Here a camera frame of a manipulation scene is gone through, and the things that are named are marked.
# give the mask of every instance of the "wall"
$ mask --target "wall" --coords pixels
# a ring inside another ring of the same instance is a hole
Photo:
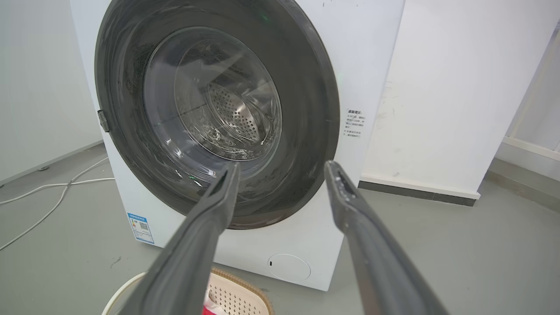
[[[557,0],[407,0],[362,180],[478,198]]]
[[[0,2],[0,184],[100,143],[67,0]]]
[[[555,31],[506,136],[549,151],[548,158],[502,143],[496,157],[560,180],[560,36]]]

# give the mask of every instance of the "laundry basket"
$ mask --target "laundry basket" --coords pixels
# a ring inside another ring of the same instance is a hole
[[[102,315],[118,315],[144,274],[135,276],[121,286],[109,300]],[[223,270],[212,268],[208,291],[210,299],[229,315],[274,315],[272,305],[264,292]]]

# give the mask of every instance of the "washing machine door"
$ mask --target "washing machine door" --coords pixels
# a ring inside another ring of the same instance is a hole
[[[279,222],[323,182],[339,134],[321,40],[290,0],[113,0],[95,80],[106,131],[138,179],[184,215],[227,161],[230,228]]]

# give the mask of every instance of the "scuff mark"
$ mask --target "scuff mark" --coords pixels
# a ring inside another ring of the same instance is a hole
[[[120,259],[122,258],[122,256],[119,256],[119,259],[117,259],[114,263],[111,264],[111,266],[109,268],[113,268],[113,265],[118,263],[120,261]]]

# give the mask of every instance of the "washing machine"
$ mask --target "washing machine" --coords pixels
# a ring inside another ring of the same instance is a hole
[[[343,234],[323,165],[357,184],[404,0],[72,0],[131,230],[164,247],[225,162],[214,261],[328,290]]]

